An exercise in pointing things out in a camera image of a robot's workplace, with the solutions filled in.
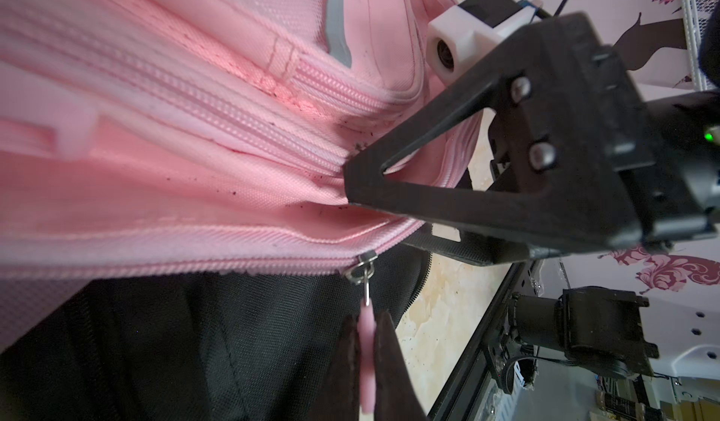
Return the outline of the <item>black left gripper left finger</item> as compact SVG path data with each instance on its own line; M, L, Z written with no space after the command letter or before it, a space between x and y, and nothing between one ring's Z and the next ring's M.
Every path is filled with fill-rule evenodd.
M360 345L357 320L347 316L324 381L309 409L309 420L358 421Z

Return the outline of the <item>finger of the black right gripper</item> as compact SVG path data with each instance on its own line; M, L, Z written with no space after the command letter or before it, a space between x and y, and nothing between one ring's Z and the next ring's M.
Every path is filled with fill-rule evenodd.
M392 180L386 171L483 109L502 128L516 192ZM345 165L353 205L560 252L638 243L620 177L644 164L644 107L581 12L520 28L425 108Z

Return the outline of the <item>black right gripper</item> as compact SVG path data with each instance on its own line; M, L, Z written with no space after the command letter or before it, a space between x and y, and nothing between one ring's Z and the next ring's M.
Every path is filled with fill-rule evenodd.
M719 92L644 104L641 138L654 163L621 173L642 225L639 244L670 247L716 237L719 227Z

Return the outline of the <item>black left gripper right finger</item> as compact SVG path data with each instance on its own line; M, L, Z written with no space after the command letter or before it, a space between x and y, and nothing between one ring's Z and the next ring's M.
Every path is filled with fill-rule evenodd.
M374 365L376 402L374 419L380 421L426 421L396 335L391 314L385 310L376 317Z

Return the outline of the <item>pink backpack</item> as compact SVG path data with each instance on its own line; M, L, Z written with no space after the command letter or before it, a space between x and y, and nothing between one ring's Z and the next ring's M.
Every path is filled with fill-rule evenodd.
M1 0L1 354L93 280L348 280L409 246L427 225L342 172L442 91L457 1Z

